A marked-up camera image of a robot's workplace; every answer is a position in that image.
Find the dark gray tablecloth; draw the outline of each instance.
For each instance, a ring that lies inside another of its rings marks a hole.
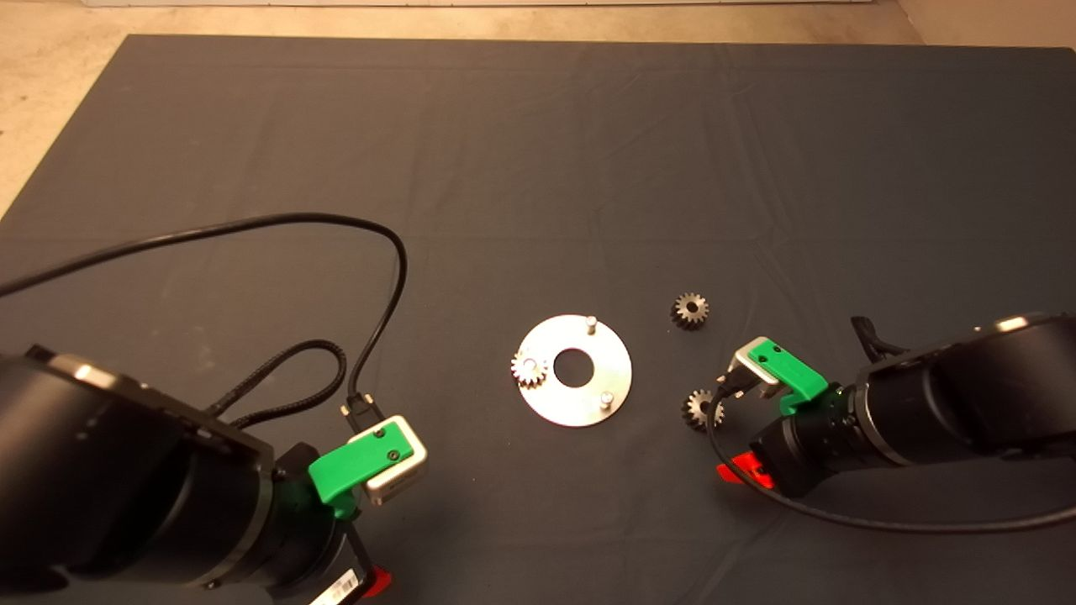
[[[760,334],[847,381],[865,364],[853,313],[916,346],[1076,308],[1074,158],[1068,50],[137,37],[0,223],[0,275],[269,212],[398,229],[412,279],[363,385],[430,465],[358,523],[396,575],[386,605],[1068,603],[1076,527],[803,519],[719,484],[678,406]],[[0,334],[203,405],[297,340],[354,357],[393,271],[373,236],[280,228],[13,296]],[[711,302],[696,334],[668,321],[685,291]],[[561,313],[596,314],[633,357],[627,403],[591,428],[539,419],[509,379],[520,339]],[[235,411],[328,366],[296,360]],[[742,402],[726,438],[774,413]],[[332,405],[253,432],[281,449],[348,435]],[[965,520],[1071,502],[1073,478],[1071,461],[983,462],[848,475],[808,501]],[[267,602],[108,585],[27,601]]]

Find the metal plate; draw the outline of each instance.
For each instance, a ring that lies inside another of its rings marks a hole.
[[[586,353],[594,364],[594,376],[582,386],[568,386],[556,378],[553,362],[569,349]],[[632,388],[627,348],[612,328],[593,316],[550,318],[527,334],[520,353],[548,364],[546,380],[537,386],[520,386],[520,394],[539,416],[555,424],[597,424],[620,409]]]

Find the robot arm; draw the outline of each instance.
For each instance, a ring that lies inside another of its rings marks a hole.
[[[400,417],[320,456],[259,439],[126,376],[33,348],[0,358],[0,594],[67,576],[353,603],[383,582],[352,521],[422,470]]]
[[[762,383],[793,391],[782,398],[783,416],[735,459],[787,496],[860,468],[1076,453],[1076,318],[1001,320],[961,339],[881,358],[844,386],[825,383],[765,342],[761,353],[737,352],[719,378],[719,398]],[[738,480],[727,467],[719,470]]]

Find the barcode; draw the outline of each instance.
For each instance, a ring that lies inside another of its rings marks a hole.
[[[356,587],[358,587],[358,576],[355,575],[355,569],[348,569],[337,578],[337,581],[332,582],[332,586],[317,595],[317,599],[311,601],[310,605],[338,605]]]

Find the gear teeth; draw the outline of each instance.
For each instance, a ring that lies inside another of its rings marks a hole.
[[[684,423],[691,428],[703,433],[706,431],[706,405],[713,403],[713,393],[705,390],[692,391],[691,395],[684,399],[680,406],[680,413]],[[718,411],[713,419],[714,427],[721,425],[725,419],[725,407],[718,402]]]
[[[546,381],[549,375],[549,364],[542,360],[524,355],[523,352],[515,353],[512,357],[512,378],[522,389],[534,389]]]
[[[694,306],[695,310],[692,311],[690,306]],[[672,310],[670,312],[672,322],[681,328],[689,330],[702,327],[709,314],[710,305],[706,301],[706,298],[694,292],[680,295],[672,302]]]

